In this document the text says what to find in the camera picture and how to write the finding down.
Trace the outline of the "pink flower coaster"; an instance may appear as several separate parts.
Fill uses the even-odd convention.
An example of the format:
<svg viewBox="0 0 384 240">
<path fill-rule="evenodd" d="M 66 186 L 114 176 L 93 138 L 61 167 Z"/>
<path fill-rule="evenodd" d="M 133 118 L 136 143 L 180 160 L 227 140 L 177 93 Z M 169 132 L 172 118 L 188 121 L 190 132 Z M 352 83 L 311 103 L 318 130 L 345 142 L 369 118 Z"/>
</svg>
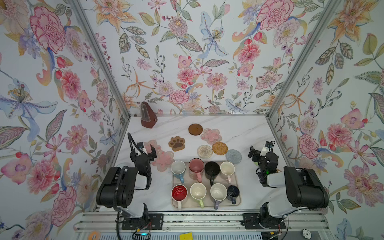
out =
<svg viewBox="0 0 384 240">
<path fill-rule="evenodd" d="M 156 150 L 156 153 L 158 153 L 159 151 L 162 150 L 162 147 L 160 145 L 158 145 L 156 140 L 150 140 L 150 141 L 144 142 L 144 143 L 149 143 Z"/>
<path fill-rule="evenodd" d="M 204 129 L 201 134 L 201 139 L 206 141 L 209 145 L 213 145 L 222 141 L 222 136 L 218 129 Z"/>
<path fill-rule="evenodd" d="M 156 167 L 159 172 L 164 172 L 172 166 L 174 161 L 174 153 L 172 151 L 158 151 L 152 166 Z"/>
</svg>

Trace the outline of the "grey blue round coaster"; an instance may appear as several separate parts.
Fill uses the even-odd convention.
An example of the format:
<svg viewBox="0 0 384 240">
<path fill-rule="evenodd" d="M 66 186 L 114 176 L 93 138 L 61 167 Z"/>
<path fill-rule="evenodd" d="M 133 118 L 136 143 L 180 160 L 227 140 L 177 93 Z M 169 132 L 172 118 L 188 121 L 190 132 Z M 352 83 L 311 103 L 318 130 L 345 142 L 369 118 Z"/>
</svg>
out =
<svg viewBox="0 0 384 240">
<path fill-rule="evenodd" d="M 226 153 L 226 160 L 232 164 L 239 164 L 242 161 L 242 154 L 237 150 L 228 150 Z"/>
</svg>

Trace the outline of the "brown paw shaped coaster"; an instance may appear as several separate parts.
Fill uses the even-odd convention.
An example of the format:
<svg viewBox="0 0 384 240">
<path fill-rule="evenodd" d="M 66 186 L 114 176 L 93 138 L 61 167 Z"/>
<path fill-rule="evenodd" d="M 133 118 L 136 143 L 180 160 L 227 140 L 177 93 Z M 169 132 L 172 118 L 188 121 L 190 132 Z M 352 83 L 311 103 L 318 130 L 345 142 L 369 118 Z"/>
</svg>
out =
<svg viewBox="0 0 384 240">
<path fill-rule="evenodd" d="M 171 138 L 171 140 L 169 141 L 169 147 L 172 149 L 172 151 L 177 152 L 185 148 L 185 143 L 186 141 L 184 138 L 176 136 Z"/>
</svg>

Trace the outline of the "woven rattan round coaster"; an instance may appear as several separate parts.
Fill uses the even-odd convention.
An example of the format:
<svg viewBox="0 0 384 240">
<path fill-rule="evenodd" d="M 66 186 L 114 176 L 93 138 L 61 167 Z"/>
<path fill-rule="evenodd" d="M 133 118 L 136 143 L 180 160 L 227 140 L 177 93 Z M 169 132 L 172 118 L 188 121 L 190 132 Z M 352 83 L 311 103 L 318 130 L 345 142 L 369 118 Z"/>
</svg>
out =
<svg viewBox="0 0 384 240">
<path fill-rule="evenodd" d="M 212 150 L 216 155 L 223 156 L 228 152 L 228 146 L 223 142 L 216 142 L 212 145 Z"/>
</svg>

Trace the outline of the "brown round wooden coaster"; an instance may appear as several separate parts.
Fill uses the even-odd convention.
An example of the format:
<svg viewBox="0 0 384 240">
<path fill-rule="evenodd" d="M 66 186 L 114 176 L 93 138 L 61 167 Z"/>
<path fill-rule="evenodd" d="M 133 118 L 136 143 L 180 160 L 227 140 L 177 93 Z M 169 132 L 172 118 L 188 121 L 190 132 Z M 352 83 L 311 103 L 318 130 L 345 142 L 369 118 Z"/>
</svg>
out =
<svg viewBox="0 0 384 240">
<path fill-rule="evenodd" d="M 193 136 L 199 136 L 203 132 L 203 127 L 200 124 L 191 124 L 188 131 Z"/>
</svg>

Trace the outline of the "white embroidered round coaster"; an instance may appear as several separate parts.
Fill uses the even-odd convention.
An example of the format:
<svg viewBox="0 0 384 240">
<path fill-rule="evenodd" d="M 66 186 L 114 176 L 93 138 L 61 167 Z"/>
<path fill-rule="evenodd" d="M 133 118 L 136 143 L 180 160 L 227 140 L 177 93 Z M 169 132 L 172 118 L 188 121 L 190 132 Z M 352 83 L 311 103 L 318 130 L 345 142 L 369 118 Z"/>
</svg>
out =
<svg viewBox="0 0 384 240">
<path fill-rule="evenodd" d="M 208 145 L 202 145 L 202 146 L 198 147 L 197 154 L 198 154 L 200 159 L 207 160 L 213 155 L 213 150 Z"/>
</svg>

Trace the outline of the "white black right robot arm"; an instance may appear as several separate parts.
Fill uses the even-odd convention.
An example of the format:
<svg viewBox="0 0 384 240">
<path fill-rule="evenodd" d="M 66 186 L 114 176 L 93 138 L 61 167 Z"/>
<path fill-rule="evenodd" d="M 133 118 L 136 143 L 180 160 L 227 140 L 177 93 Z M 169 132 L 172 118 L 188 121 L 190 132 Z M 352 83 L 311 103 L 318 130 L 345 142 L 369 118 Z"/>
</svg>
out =
<svg viewBox="0 0 384 240">
<path fill-rule="evenodd" d="M 260 207 L 257 223 L 263 228 L 274 227 L 299 210 L 324 209 L 328 206 L 329 194 L 314 170 L 284 167 L 283 171 L 278 172 L 279 156 L 266 147 L 259 151 L 251 146 L 248 157 L 259 164 L 256 174 L 263 187 L 285 191 Z"/>
</svg>

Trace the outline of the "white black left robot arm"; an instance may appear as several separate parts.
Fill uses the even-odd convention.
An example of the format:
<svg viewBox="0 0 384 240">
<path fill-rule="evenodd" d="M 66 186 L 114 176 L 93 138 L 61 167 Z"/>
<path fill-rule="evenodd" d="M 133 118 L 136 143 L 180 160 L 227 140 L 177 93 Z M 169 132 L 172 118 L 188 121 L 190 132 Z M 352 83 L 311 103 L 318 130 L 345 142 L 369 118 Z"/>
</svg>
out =
<svg viewBox="0 0 384 240">
<path fill-rule="evenodd" d="M 96 202 L 99 206 L 112 208 L 127 219 L 142 219 L 148 214 L 145 203 L 135 202 L 136 191 L 148 190 L 152 183 L 151 162 L 157 157 L 156 150 L 138 155 L 131 153 L 134 167 L 110 168 L 98 189 Z"/>
</svg>

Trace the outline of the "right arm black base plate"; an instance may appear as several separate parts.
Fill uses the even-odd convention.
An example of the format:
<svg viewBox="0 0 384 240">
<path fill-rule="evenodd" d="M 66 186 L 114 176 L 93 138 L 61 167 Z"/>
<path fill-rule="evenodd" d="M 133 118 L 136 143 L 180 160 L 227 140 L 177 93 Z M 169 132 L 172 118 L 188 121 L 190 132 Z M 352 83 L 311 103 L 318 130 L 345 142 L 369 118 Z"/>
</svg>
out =
<svg viewBox="0 0 384 240">
<path fill-rule="evenodd" d="M 244 213 L 241 225 L 246 230 L 285 230 L 286 224 L 283 219 L 274 218 L 266 214 L 261 216 L 259 213 Z"/>
</svg>

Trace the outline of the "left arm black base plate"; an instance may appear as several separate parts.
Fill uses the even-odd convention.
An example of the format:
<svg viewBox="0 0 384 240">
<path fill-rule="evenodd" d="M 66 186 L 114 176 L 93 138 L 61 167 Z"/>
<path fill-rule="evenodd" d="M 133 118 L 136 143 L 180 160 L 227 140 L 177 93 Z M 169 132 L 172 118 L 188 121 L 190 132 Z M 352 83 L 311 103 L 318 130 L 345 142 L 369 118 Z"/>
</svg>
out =
<svg viewBox="0 0 384 240">
<path fill-rule="evenodd" d="M 163 214 L 144 214 L 141 218 L 124 218 L 122 230 L 162 230 L 164 223 Z"/>
</svg>

